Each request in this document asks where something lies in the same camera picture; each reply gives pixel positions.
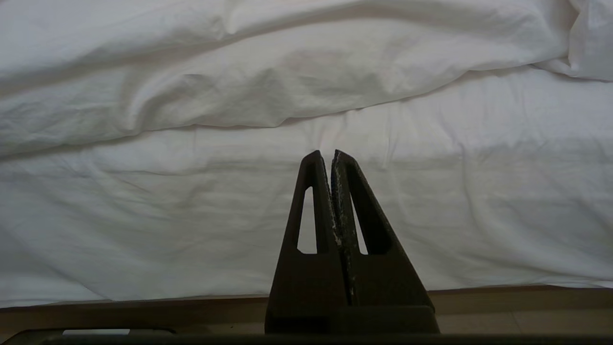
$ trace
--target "white duvet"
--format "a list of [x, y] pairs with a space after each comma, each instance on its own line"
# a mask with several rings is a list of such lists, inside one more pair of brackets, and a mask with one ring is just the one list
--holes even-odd
[[0, 306], [267, 293], [315, 149], [428, 289], [613, 287], [610, 8], [4, 1]]

